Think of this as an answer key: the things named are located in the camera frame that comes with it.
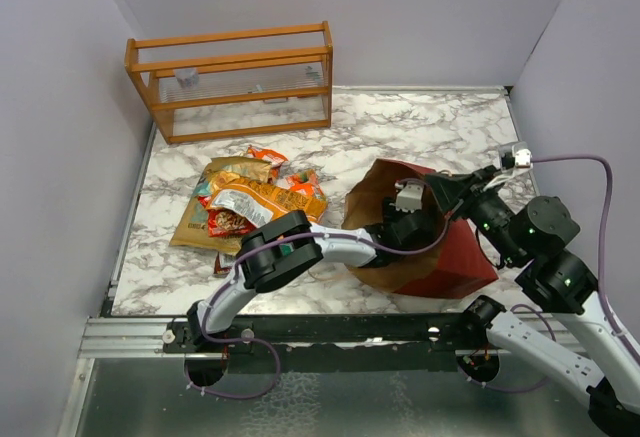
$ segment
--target gray wall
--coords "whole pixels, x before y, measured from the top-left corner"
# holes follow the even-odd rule
[[[148,37],[328,20],[338,85],[512,85],[560,0],[116,0]]]
[[[149,120],[113,0],[0,0],[0,432],[51,436]]]
[[[563,0],[513,91],[535,155],[592,152],[614,171],[608,294],[640,337],[640,0]],[[573,246],[593,269],[604,173],[599,164],[544,164],[542,191],[569,205],[582,233]]]

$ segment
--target robotic arm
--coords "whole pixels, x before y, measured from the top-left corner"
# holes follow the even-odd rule
[[[448,220],[471,220],[508,267],[524,268],[516,283],[543,312],[552,313],[593,360],[551,341],[486,296],[464,311],[469,328],[486,332],[489,343],[564,386],[608,435],[634,435],[640,429],[640,362],[628,347],[640,352],[640,346],[630,335],[623,345],[598,299],[596,277],[566,250],[580,227],[560,199],[535,197],[514,214],[498,196],[508,180],[531,168],[526,144],[501,148],[500,159],[500,169],[427,174],[425,181]],[[421,185],[400,186],[395,201],[383,203],[383,223],[363,229],[330,229],[310,224],[303,212],[292,212],[248,234],[237,255],[241,264],[210,299],[195,303],[187,313],[192,334],[226,330],[257,294],[287,285],[322,259],[379,267],[403,254],[422,252],[427,244],[437,245],[446,229],[436,240],[436,218],[422,209],[421,197]]]

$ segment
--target wooden rack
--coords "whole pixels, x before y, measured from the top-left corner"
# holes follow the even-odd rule
[[[181,60],[159,62],[140,62],[139,54],[147,49],[162,47],[190,46],[242,39],[261,39],[264,37],[287,36],[321,32],[324,45],[316,47],[270,50],[234,55],[206,56]],[[317,65],[318,72],[313,78],[301,77],[289,79],[278,77],[277,69],[283,66]],[[248,134],[271,133],[287,130],[301,130],[331,126],[331,87],[333,71],[333,44],[329,24],[298,25],[262,30],[245,30],[221,34],[194,35],[167,39],[135,40],[129,39],[125,54],[125,68],[129,78],[140,94],[142,101],[153,116],[154,121],[167,143],[194,142],[217,138],[235,137]],[[180,89],[174,77],[176,69],[195,68],[201,77],[201,83],[194,89]],[[255,88],[255,81],[248,82],[246,71],[262,69],[260,75],[267,75],[264,90],[247,92],[248,87]],[[215,86],[207,86],[207,74],[215,78]],[[163,82],[173,87],[163,88]],[[191,107],[224,105],[272,99],[306,98],[319,96],[322,100],[323,118],[304,122],[289,122],[277,125],[262,125],[247,128],[233,128],[213,132],[174,133],[175,111]]]

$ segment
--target white marble surface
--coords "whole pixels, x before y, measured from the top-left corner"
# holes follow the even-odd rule
[[[220,285],[221,279],[213,275],[215,251],[168,245],[212,157],[239,155],[254,144],[286,155],[291,164],[283,169],[284,174],[316,169],[330,202],[323,223],[339,226],[344,195],[377,157],[463,173],[492,163],[496,154],[491,149],[514,140],[516,132],[501,93],[334,93],[330,129],[179,146],[166,145],[158,134],[112,313],[183,314]],[[501,195],[517,211],[533,197],[533,186],[526,177],[510,183]],[[488,245],[484,248],[495,258]],[[513,283],[516,275],[515,270],[502,271],[498,281],[475,294],[462,300],[441,300],[382,293],[360,283],[341,264],[320,263],[285,288],[258,296],[243,312],[444,312],[463,309],[478,293],[509,306],[527,301]]]

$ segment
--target wooden frame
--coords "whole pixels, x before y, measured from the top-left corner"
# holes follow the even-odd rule
[[[287,50],[272,50],[247,54],[224,55],[216,57],[200,57],[183,60],[169,60],[161,62],[139,62],[140,50],[223,42],[229,40],[255,39],[294,34],[322,32],[324,45],[316,47],[296,48]],[[206,75],[219,72],[233,72],[250,69],[265,69],[287,65],[319,63],[323,78],[321,83],[312,86],[293,85],[284,90],[274,89],[263,92],[241,93],[233,95],[203,96],[181,100],[162,100],[161,79],[173,78],[174,70],[196,68],[199,74]],[[292,27],[277,27],[272,29],[245,30],[240,32],[226,32],[221,34],[194,35],[188,37],[174,37],[167,39],[135,40],[129,39],[124,59],[125,69],[140,98],[151,113],[160,133],[169,144],[195,142],[216,138],[235,137],[248,134],[260,134],[287,130],[301,130],[331,126],[331,89],[333,83],[333,42],[328,22],[321,24],[297,25]],[[148,74],[145,83],[143,74]],[[200,134],[174,135],[174,111],[189,107],[220,105],[257,100],[282,99],[290,97],[321,96],[324,119],[310,122],[293,122],[288,124],[267,125],[244,129],[221,130]]]

